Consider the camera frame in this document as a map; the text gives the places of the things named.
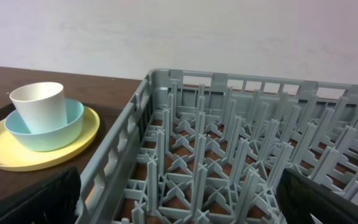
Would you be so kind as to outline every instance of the dish rack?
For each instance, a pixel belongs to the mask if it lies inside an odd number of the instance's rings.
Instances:
[[[286,223],[286,167],[358,205],[358,85],[151,70],[81,174],[76,223]]]

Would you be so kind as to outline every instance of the white wall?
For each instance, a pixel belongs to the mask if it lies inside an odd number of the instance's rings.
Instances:
[[[0,0],[0,66],[358,83],[358,0]]]

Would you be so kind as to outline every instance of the plastic dish rack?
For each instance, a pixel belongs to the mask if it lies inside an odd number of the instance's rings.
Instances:
[[[152,70],[81,174],[76,223],[286,223],[286,167],[358,205],[358,85]]]

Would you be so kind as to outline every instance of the table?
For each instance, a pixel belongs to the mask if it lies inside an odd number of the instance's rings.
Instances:
[[[9,105],[10,92],[35,82],[63,84],[66,97],[79,100],[94,109],[99,114],[101,125],[92,144],[63,164],[31,172],[0,169],[0,200],[69,166],[75,166],[81,173],[122,108],[134,94],[140,80],[0,67],[0,108],[3,109],[0,110],[0,117],[8,115],[14,109],[13,105]]]

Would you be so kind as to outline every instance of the cup rim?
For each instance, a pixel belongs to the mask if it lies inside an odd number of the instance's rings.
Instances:
[[[66,103],[66,101],[68,101],[68,100],[75,101],[76,103],[78,103],[79,105],[81,105],[81,113],[80,113],[80,115],[79,115],[77,118],[75,118],[72,122],[70,122],[70,123],[64,125],[63,127],[60,127],[60,128],[57,128],[57,129],[53,129],[53,130],[51,130],[51,131],[46,131],[46,132],[43,132],[43,133],[36,133],[36,134],[33,134],[33,133],[18,133],[18,132],[16,132],[16,131],[12,131],[11,129],[7,128],[7,126],[6,126],[6,121],[8,120],[9,117],[12,116],[12,114],[14,114],[14,113],[19,113],[18,110],[12,111],[12,112],[5,118],[4,127],[5,127],[5,129],[6,129],[7,131],[9,131],[10,133],[12,133],[12,134],[18,134],[18,135],[22,135],[22,136],[36,136],[36,135],[41,135],[41,134],[52,133],[52,132],[61,130],[61,129],[63,129],[63,128],[66,128],[66,127],[72,125],[73,123],[77,122],[77,121],[84,115],[84,113],[85,113],[85,106],[84,106],[84,104],[82,104],[82,103],[81,103],[80,101],[78,101],[78,100],[69,99],[69,98],[65,98],[65,103]]]
[[[57,85],[58,87],[60,87],[60,89],[55,92],[55,93],[52,93],[51,95],[49,96],[46,96],[46,97],[43,97],[43,98],[40,98],[40,99],[36,99],[36,100],[17,100],[13,97],[13,95],[15,95],[17,92],[19,91],[22,91],[23,89],[25,88],[28,88],[32,85],[41,85],[41,84],[54,84],[54,85]],[[24,85],[24,86],[21,86],[19,88],[16,88],[15,90],[13,90],[11,92],[11,94],[9,94],[9,98],[12,100],[12,101],[15,101],[15,102],[20,102],[20,103],[31,103],[31,102],[35,102],[35,101],[40,101],[40,100],[46,100],[46,99],[49,99],[59,93],[61,93],[62,91],[64,90],[64,86],[61,84],[61,83],[58,83],[58,82],[37,82],[37,83],[31,83],[31,84],[28,84],[28,85]]]

